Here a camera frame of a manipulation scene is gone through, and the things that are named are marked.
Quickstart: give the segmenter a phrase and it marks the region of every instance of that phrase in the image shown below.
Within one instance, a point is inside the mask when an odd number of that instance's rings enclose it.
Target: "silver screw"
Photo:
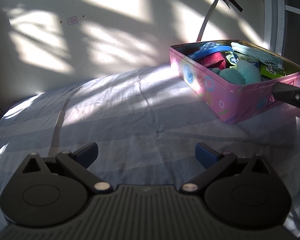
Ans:
[[[198,186],[193,183],[186,183],[182,185],[182,189],[186,192],[194,192],[198,189]]]
[[[108,190],[110,189],[111,185],[108,183],[108,182],[97,182],[95,185],[94,185],[94,188],[96,190]]]

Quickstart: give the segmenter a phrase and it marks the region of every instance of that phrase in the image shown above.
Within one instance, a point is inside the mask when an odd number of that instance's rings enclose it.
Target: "bed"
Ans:
[[[54,156],[97,142],[89,171],[110,182],[174,184],[204,171],[198,142],[239,157],[262,153],[292,198],[285,226],[300,236],[300,110],[282,104],[225,124],[161,65],[52,90],[13,106],[0,121],[0,193],[29,152]],[[0,230],[6,225],[0,211]]]

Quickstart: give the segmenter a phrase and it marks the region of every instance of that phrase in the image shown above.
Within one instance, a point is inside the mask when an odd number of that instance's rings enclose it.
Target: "pink fabric item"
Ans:
[[[225,69],[225,58],[220,52],[213,53],[200,59],[199,63],[206,68]]]

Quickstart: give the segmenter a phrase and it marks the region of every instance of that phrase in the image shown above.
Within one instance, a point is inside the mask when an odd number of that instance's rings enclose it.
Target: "pink box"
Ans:
[[[276,101],[271,93],[276,82],[300,87],[300,66],[290,60],[259,46],[239,40],[213,41],[230,46],[231,42],[238,42],[245,46],[266,51],[284,62],[287,76],[255,84],[237,86],[227,82],[211,70],[188,58],[193,52],[199,50],[205,42],[195,42],[174,45],[170,47],[170,62],[172,70],[210,106],[217,116],[225,123],[238,123],[258,114],[261,114],[281,102]],[[192,71],[192,77],[184,77],[184,67]]]

